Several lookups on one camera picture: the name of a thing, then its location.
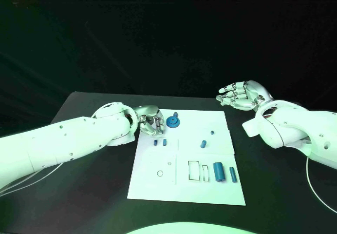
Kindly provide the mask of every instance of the blue object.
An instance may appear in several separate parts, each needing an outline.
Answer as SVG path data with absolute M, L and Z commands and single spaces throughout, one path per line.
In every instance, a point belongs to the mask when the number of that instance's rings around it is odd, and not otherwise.
M 213 168 L 215 168 L 216 181 L 217 182 L 225 181 L 223 164 L 220 162 L 215 162 Z
M 236 176 L 235 176 L 233 167 L 230 167 L 229 170 L 230 170 L 232 181 L 236 183 Z
M 204 148 L 206 143 L 207 143 L 206 140 L 203 140 L 203 141 L 202 141 L 202 145 L 200 145 L 202 148 Z
M 174 112 L 173 116 L 170 116 L 167 118 L 167 126 L 170 128 L 176 128 L 180 124 L 180 120 L 179 120 L 179 117 L 177 117 L 177 112 Z

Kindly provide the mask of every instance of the white paper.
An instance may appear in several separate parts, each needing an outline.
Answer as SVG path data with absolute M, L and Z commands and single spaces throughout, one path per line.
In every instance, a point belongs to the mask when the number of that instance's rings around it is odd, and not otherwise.
M 161 110 L 164 119 L 174 112 L 180 119 L 177 128 L 166 126 L 160 136 L 140 133 L 128 199 L 246 205 L 225 113 Z M 199 161 L 200 180 L 189 180 L 189 161 Z M 215 162 L 225 167 L 223 182 L 215 179 Z M 232 182 L 230 167 L 235 168 L 236 183 Z

